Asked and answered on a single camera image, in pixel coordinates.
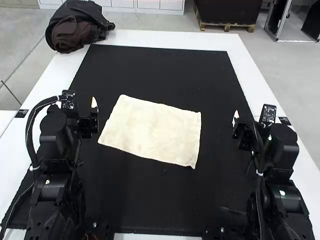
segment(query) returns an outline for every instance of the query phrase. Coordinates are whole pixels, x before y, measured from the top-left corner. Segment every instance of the white table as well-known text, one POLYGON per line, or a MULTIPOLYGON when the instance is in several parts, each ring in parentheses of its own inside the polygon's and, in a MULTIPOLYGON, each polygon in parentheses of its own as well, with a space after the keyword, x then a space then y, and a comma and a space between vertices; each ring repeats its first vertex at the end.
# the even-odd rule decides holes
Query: white table
MULTIPOLYGON (((246 47, 237 34, 224 33, 193 33, 116 30, 110 33, 103 45, 227 51, 239 83, 242 87, 252 114, 258 118, 263 104, 277 106, 277 115, 285 117, 276 97, 270 90, 262 74, 251 58, 246 47)), ((84 59, 89 46, 71 54, 57 53, 48 65, 43 75, 22 105, 22 109, 32 109, 41 100, 60 95, 68 89, 79 66, 84 59)), ((39 147, 40 121, 46 111, 40 112, 33 127, 33 141, 39 147)), ((31 160, 25 147, 26 118, 15 118, 0 139, 0 219, 7 211, 20 183, 26 174, 31 160)), ((300 153, 293 167, 291 177, 302 193, 303 199, 310 211, 310 219, 316 239, 320 239, 320 172, 307 152, 301 140, 298 140, 300 153)), ((10 240, 24 238, 24 230, 12 230, 10 240)), ((140 234, 117 234, 116 239, 150 239, 150 236, 140 234)), ((152 236, 152 239, 193 239, 180 236, 152 236)))
POLYGON ((17 111, 15 110, 0 110, 0 137, 5 132, 16 113, 17 111))

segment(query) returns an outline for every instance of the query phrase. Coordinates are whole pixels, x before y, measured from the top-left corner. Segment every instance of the drawer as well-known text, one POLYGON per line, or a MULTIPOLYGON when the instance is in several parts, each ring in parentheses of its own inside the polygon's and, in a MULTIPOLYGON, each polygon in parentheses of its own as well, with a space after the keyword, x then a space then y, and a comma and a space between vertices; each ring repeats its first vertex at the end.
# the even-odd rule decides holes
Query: drawer
POLYGON ((183 0, 160 0, 160 9, 182 11, 183 4, 183 0))
POLYGON ((134 0, 111 0, 112 7, 118 8, 134 8, 134 0))
POLYGON ((137 0, 139 9, 160 9, 160 0, 137 0))
POLYGON ((62 0, 40 0, 41 4, 62 5, 62 0))
POLYGON ((93 0, 93 1, 102 7, 111 7, 111 0, 93 0))
POLYGON ((38 5, 37 0, 22 0, 23 5, 38 5))

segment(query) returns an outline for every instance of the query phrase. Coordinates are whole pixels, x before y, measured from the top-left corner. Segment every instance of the wooden pallet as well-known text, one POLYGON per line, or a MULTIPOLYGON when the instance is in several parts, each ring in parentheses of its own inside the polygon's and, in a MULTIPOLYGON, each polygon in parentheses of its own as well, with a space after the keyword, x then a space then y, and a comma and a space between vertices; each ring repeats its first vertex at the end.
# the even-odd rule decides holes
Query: wooden pallet
POLYGON ((245 28, 247 28, 246 30, 249 33, 253 33, 255 31, 255 29, 256 29, 256 25, 255 24, 203 22, 201 20, 198 8, 197 8, 197 6, 195 4, 193 5, 193 9, 194 9, 195 16, 196 16, 196 19, 197 19, 198 24, 199 24, 200 31, 205 31, 207 27, 212 27, 212 26, 222 26, 222 27, 224 27, 224 31, 225 32, 229 32, 231 27, 245 27, 245 28))

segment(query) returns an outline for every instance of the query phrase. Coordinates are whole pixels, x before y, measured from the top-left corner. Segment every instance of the white cabinet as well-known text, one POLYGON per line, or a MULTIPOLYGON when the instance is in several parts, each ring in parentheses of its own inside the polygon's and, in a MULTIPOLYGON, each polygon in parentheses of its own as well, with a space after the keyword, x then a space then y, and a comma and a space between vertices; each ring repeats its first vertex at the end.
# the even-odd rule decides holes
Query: white cabinet
POLYGON ((183 0, 160 0, 160 9, 182 11, 183 3, 183 0))
MULTIPOLYGON (((58 9, 66 0, 0 0, 38 1, 41 9, 58 9)), ((183 15, 185 0, 91 0, 102 6, 102 12, 183 15)))
POLYGON ((111 7, 111 0, 93 0, 93 1, 102 7, 111 7))
POLYGON ((41 4, 61 5, 62 0, 40 0, 41 4))
POLYGON ((138 9, 160 9, 160 0, 137 0, 138 9))
POLYGON ((111 0, 112 7, 118 8, 134 8, 134 0, 111 0))

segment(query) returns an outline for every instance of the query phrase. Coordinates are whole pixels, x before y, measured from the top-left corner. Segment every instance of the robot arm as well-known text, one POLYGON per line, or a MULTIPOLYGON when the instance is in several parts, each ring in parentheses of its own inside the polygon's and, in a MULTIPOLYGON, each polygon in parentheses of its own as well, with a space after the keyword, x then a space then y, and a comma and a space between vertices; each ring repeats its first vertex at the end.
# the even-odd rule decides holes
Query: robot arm
POLYGON ((26 146, 34 183, 25 240, 80 240, 85 235, 85 191, 77 173, 82 138, 98 132, 98 106, 92 98, 89 117, 80 117, 76 93, 41 101, 30 112, 26 146), (62 102, 61 108, 55 103, 62 102), (40 147, 35 152, 32 127, 38 112, 50 106, 40 124, 40 147))
POLYGON ((265 104, 259 122, 234 119, 233 138, 239 149, 251 152, 260 179, 247 203, 245 239, 314 240, 308 209, 290 180, 299 154, 298 137, 290 127, 275 123, 276 110, 265 104))

